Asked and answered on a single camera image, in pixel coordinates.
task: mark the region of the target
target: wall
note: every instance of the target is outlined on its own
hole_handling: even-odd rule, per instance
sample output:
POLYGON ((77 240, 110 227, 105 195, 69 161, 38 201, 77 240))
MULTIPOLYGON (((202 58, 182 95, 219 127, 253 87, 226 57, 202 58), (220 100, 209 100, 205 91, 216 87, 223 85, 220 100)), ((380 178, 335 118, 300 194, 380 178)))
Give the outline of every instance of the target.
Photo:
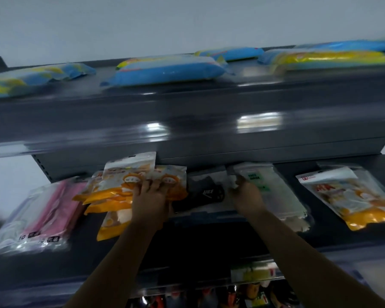
POLYGON ((385 38, 385 0, 0 0, 9 66, 385 38))

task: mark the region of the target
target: person's right hand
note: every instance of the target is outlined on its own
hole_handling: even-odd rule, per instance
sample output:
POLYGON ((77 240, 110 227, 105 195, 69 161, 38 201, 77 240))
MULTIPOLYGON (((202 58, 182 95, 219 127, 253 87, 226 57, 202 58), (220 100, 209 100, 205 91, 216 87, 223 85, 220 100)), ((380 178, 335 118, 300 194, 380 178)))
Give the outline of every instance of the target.
POLYGON ((250 220, 267 210, 257 186, 241 175, 237 176, 236 184, 238 187, 230 189, 229 194, 238 213, 250 220))

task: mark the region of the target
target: pink package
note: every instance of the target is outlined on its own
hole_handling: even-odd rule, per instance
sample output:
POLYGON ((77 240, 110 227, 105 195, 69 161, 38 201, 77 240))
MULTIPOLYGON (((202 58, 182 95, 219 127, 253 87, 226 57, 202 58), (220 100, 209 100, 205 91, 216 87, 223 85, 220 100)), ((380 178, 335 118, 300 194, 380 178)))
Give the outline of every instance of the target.
POLYGON ((70 179, 61 181, 39 218, 24 231, 22 249, 36 249, 48 243, 60 242, 67 237, 82 213, 82 205, 72 197, 82 191, 86 182, 73 183, 70 179))

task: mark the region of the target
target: upper shelf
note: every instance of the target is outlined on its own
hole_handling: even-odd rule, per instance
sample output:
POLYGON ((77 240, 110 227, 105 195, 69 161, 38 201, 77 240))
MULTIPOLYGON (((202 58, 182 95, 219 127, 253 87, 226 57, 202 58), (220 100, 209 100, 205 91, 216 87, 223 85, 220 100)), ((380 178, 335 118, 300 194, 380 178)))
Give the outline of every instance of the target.
POLYGON ((385 120, 385 67, 278 76, 252 59, 231 62, 235 76, 106 89, 114 66, 97 65, 95 76, 0 99, 0 156, 385 120))

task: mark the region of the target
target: forearm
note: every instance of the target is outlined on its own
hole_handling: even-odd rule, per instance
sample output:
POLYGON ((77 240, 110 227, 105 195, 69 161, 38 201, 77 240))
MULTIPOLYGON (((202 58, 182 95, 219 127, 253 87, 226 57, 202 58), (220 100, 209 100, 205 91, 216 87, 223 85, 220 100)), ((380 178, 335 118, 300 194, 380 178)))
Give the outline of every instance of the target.
POLYGON ((346 274, 268 211, 249 220, 307 308, 385 307, 385 301, 346 274))
POLYGON ((130 224, 64 308, 124 307, 154 233, 130 224))

